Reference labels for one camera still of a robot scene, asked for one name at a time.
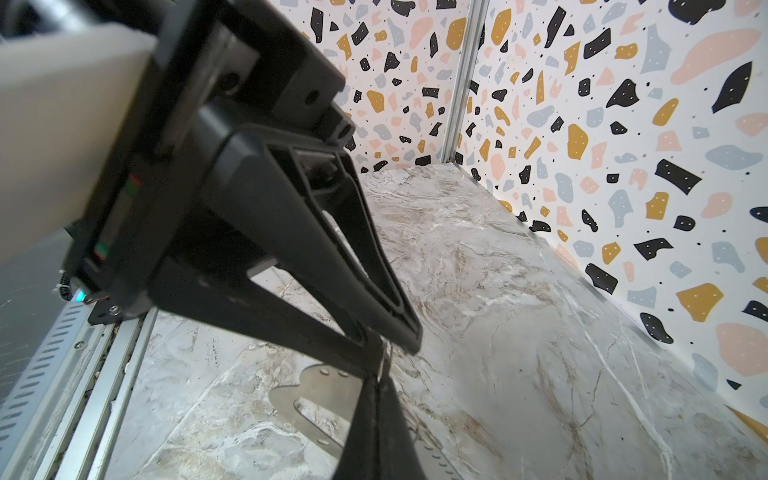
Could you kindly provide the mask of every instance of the perforated metal strip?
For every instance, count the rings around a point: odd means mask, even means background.
[[[69,302],[0,407],[0,472],[5,470],[75,337],[88,321],[92,307]]]

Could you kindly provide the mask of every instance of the corner of wall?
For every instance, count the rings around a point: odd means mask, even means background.
[[[360,173],[442,161],[472,2],[270,1],[346,77]]]
[[[457,163],[768,424],[760,2],[491,2]]]

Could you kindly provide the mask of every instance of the metal frame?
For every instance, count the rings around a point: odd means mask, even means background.
[[[458,63],[456,78],[456,94],[451,103],[451,115],[445,129],[445,140],[442,147],[441,163],[453,162],[458,136],[462,131],[464,108],[469,98],[469,82],[475,71],[480,42],[480,34],[485,24],[485,14],[490,0],[471,0],[467,15],[467,31],[464,40],[464,51]]]
[[[123,417],[125,416],[125,409],[128,407],[128,400],[131,399],[131,392],[133,392],[141,362],[144,360],[144,354],[147,351],[147,345],[149,344],[156,318],[157,308],[154,308],[150,310],[141,325],[141,331],[136,340],[136,346],[124,369],[125,376],[120,384],[118,395],[111,403],[109,420],[107,420],[107,425],[104,427],[104,434],[101,436],[101,441],[98,444],[98,450],[96,451],[96,456],[92,462],[88,480],[101,480],[107,473],[107,467],[109,466],[114,443],[118,439],[120,426],[122,425]]]
[[[85,404],[67,445],[67,450],[56,475],[57,480],[80,480],[90,471],[96,448],[109,419],[112,401],[117,397],[125,364],[138,337],[141,319],[126,320],[120,324],[117,335],[101,367],[91,396]]]
[[[104,331],[88,325],[91,308],[65,304],[0,408],[0,479],[35,473]]]
[[[101,364],[101,357],[107,352],[107,348],[110,345],[113,328],[114,325],[92,327],[94,330],[100,330],[101,336],[98,337],[99,340],[95,348],[93,348],[88,366],[83,371],[80,381],[77,382],[78,387],[74,391],[72,401],[61,418],[61,422],[58,424],[58,428],[56,428],[56,433],[53,439],[51,439],[48,450],[45,452],[45,457],[43,457],[42,463],[38,467],[35,480],[48,480],[56,473],[55,464],[59,460],[58,456],[66,449],[66,442],[71,438],[72,432],[78,424],[84,408],[85,393],[93,388],[94,377]]]

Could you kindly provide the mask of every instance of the marble countertop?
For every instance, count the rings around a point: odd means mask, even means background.
[[[424,327],[392,376],[464,479],[768,478],[766,445],[459,169],[361,181]],[[281,270],[257,281],[330,321]],[[268,399],[315,363],[161,314],[106,478],[329,478]]]

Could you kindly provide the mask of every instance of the cable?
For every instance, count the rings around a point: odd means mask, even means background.
[[[62,300],[65,302],[69,302],[72,300],[72,288],[69,283],[69,275],[67,275],[67,272],[63,270],[59,270],[61,273],[61,280],[58,281],[58,295],[61,297]]]

